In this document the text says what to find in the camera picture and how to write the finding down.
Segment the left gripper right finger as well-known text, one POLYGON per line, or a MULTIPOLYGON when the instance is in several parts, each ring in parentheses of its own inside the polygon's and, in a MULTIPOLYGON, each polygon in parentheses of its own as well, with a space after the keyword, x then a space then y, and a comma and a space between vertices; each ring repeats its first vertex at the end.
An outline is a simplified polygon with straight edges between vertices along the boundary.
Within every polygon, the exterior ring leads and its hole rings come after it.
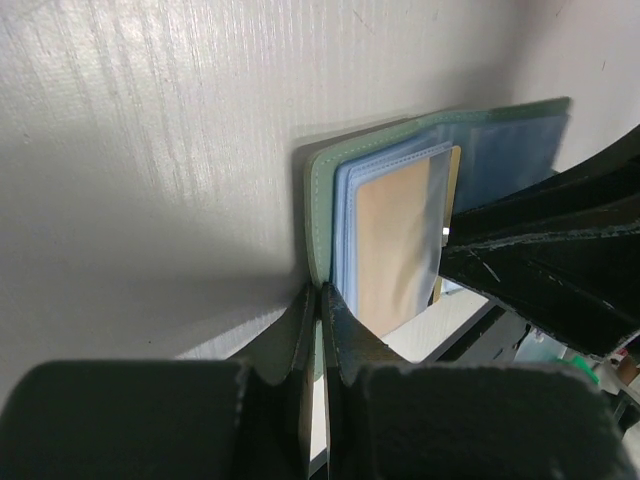
POLYGON ((634 479, 609 405, 561 363, 406 361, 321 290, 332 479, 634 479))

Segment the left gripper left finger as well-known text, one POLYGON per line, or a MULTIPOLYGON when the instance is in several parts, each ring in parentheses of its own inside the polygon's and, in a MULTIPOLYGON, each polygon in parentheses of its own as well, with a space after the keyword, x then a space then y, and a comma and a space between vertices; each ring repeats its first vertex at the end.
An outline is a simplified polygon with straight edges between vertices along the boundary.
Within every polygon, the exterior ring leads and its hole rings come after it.
POLYGON ((1 414, 5 479, 305 479, 316 292, 225 360, 52 361, 1 414))

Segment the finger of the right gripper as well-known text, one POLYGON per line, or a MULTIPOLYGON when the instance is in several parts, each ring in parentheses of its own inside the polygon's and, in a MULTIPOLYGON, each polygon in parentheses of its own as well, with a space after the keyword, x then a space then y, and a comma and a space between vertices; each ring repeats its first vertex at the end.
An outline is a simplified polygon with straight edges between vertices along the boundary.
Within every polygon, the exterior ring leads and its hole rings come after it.
POLYGON ((639 197, 539 218, 520 202, 457 214, 440 273, 575 350, 608 356, 639 335, 639 197))
POLYGON ((488 205, 456 214, 451 245, 478 243, 520 226, 612 203, 639 191, 639 131, 588 160, 488 205))

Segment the gold VIP card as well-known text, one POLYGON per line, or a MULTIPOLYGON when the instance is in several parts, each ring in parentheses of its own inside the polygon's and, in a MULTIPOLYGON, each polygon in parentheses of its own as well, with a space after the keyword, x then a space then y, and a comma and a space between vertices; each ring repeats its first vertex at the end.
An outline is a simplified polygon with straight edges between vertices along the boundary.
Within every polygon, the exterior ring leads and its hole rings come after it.
POLYGON ((422 153, 356 191, 356 317, 379 337, 429 305, 460 153, 422 153))

